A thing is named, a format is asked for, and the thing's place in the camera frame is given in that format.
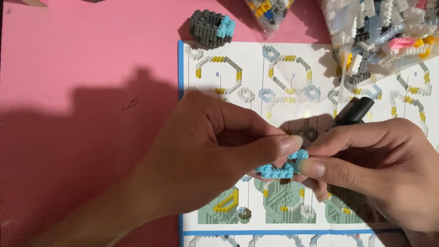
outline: hand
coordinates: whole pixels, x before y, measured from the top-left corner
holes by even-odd
[[[256,112],[188,92],[131,174],[143,203],[158,217],[194,211],[230,189],[253,169],[274,163],[302,145]]]
[[[403,229],[439,231],[439,155],[406,119],[340,126],[319,137],[299,171],[366,195]]]

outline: plastic bag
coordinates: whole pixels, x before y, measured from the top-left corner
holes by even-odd
[[[295,0],[245,0],[262,29],[264,39],[279,29]]]
[[[382,79],[439,53],[436,0],[319,2],[341,89],[370,84],[371,75]]]

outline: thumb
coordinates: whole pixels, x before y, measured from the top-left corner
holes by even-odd
[[[298,170],[300,174],[310,178],[372,197],[379,196],[383,183],[387,181],[385,170],[364,168],[326,156],[314,156],[301,160]]]
[[[234,162],[238,162],[248,172],[296,152],[302,143],[302,137],[297,135],[272,135],[243,146],[233,147],[233,151],[229,154]]]

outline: pink surface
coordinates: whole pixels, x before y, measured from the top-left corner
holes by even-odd
[[[148,151],[178,101],[177,41],[190,39],[185,20],[195,9],[237,20],[234,41],[263,42],[244,0],[155,2],[4,3],[2,246],[65,217]],[[297,0],[291,12],[269,42],[330,43],[315,2]],[[176,217],[148,223],[118,244],[177,245]]]

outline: black marker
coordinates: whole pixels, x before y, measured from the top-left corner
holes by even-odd
[[[354,102],[354,105],[346,114],[337,122],[336,126],[363,124],[363,118],[374,105],[374,100],[368,97],[362,97]]]

